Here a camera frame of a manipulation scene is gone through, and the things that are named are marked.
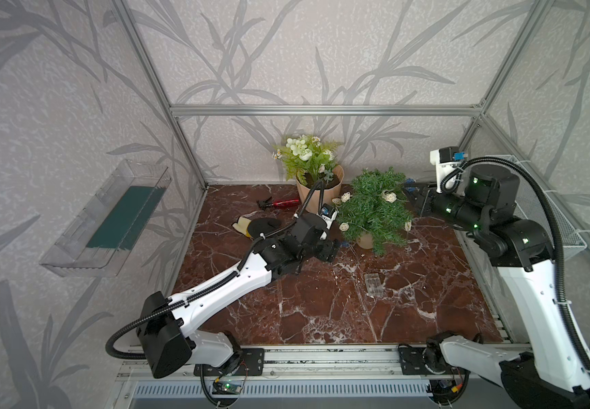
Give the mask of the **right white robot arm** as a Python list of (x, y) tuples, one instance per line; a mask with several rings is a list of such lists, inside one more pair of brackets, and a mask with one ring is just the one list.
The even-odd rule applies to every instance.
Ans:
[(503, 158), (445, 162), (439, 170), (434, 183), (405, 183), (405, 196), (418, 216), (465, 232), (486, 253), (530, 346), (505, 350), (443, 332), (427, 341), (427, 367), (475, 374), (521, 408), (590, 407), (590, 350), (567, 299), (562, 235), (543, 189)]

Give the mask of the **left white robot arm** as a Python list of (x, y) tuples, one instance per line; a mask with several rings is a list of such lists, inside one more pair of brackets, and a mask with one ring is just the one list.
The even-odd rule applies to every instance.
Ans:
[(320, 202), (316, 212), (301, 207), (291, 223), (258, 233), (243, 258), (221, 274), (169, 297), (157, 291), (144, 302), (141, 317), (114, 332), (106, 353), (125, 361), (146, 361), (154, 378), (165, 378), (187, 365), (204, 373), (235, 373), (243, 350), (226, 332), (205, 332), (201, 326), (246, 294), (288, 274), (300, 274), (316, 258), (333, 262), (338, 240), (329, 240), (337, 211)]

